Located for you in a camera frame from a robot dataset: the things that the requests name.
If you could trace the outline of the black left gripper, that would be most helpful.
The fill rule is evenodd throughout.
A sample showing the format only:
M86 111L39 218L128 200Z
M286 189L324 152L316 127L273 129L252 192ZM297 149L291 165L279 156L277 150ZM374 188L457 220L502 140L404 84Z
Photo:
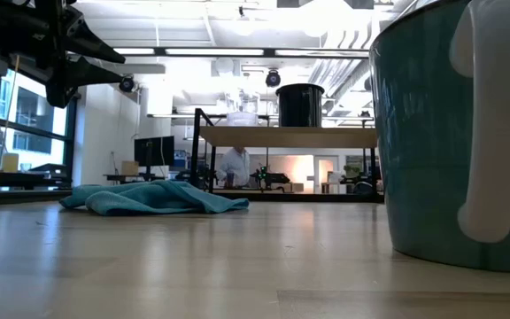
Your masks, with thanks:
M71 51L112 63L126 61L90 30L81 11L66 0L37 0L37 10L49 30L47 56L52 71L45 88L50 105L65 108L74 95L74 87L121 82L121 75L93 65L84 57L75 62L67 57L66 51Z

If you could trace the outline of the black mug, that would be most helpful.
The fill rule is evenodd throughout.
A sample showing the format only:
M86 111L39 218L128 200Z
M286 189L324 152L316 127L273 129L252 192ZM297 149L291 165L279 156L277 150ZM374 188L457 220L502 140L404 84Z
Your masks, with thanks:
M295 83L280 87L278 117L280 127L319 128L321 126L324 89L311 83Z

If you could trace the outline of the black computer monitor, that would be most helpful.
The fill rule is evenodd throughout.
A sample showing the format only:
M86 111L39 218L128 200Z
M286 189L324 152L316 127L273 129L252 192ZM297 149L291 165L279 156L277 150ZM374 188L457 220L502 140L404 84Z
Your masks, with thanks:
M140 167L172 166L174 164L174 138L149 137L134 141L134 159Z

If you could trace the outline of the black side desk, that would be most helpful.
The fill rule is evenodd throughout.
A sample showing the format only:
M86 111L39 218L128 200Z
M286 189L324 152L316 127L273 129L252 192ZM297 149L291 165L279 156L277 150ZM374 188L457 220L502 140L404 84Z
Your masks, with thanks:
M42 187L69 189L71 185L72 178L66 172L66 166L62 164L44 164L24 172L0 173L0 187L34 190Z

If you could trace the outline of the background work table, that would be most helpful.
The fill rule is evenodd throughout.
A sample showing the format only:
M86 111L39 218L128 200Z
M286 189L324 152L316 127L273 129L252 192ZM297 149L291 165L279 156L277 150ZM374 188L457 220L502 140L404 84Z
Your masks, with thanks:
M104 175L107 181L119 184L124 183L139 183L139 182L152 182L157 180L165 180L163 176L157 175Z

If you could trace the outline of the yellow box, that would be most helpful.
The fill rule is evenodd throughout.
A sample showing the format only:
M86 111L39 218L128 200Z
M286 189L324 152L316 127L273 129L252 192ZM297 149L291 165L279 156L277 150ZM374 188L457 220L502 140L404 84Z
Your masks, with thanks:
M17 173L19 171L19 155L4 153L1 158L1 170L5 173Z

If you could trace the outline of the teal cloth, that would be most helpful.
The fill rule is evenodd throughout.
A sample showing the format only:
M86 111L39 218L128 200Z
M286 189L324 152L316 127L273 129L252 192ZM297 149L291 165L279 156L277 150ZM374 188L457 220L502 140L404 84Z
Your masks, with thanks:
M62 207L86 207L102 216L143 214L221 214L249 207L246 198L229 199L178 181L120 185L81 185L59 200Z

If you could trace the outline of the person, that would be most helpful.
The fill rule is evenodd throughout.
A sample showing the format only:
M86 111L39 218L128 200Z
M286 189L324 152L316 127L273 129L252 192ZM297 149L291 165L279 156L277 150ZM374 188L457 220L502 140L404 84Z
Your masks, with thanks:
M226 182L229 176L233 176L233 187L243 187L250 180L250 154L242 146L232 147L227 151L216 171L219 180Z

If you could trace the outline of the black window frame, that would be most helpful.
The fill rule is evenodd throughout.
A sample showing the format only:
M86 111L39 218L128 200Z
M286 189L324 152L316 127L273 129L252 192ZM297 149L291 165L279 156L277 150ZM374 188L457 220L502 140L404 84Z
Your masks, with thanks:
M0 76L0 173L6 152L19 155L19 171L62 164L72 178L77 100L65 108L47 102L44 86L11 69ZM22 188L0 187L1 191Z

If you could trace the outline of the black aluminium rig frame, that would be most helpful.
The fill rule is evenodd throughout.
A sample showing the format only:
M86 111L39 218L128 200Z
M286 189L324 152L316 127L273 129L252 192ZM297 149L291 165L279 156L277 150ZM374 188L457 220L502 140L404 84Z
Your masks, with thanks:
M58 201L70 196L71 193L71 191L0 191L0 205ZM215 194L231 199L247 198L255 202L384 203L384 196L380 194L289 194L257 191L215 191Z

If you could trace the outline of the wooden shelf with black frame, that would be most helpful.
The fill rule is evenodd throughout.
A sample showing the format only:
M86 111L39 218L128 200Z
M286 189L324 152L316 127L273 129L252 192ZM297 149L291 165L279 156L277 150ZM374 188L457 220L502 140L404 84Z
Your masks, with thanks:
M380 180L376 164L377 146L374 119L372 117L328 117L340 122L335 128L314 127L232 127L218 126L213 120L223 119L223 114L208 115L197 108L193 113L193 137L189 182L204 190L213 191L216 151L219 147L246 146L301 149L362 149L369 151L363 156L365 178L361 185L364 195L379 195Z

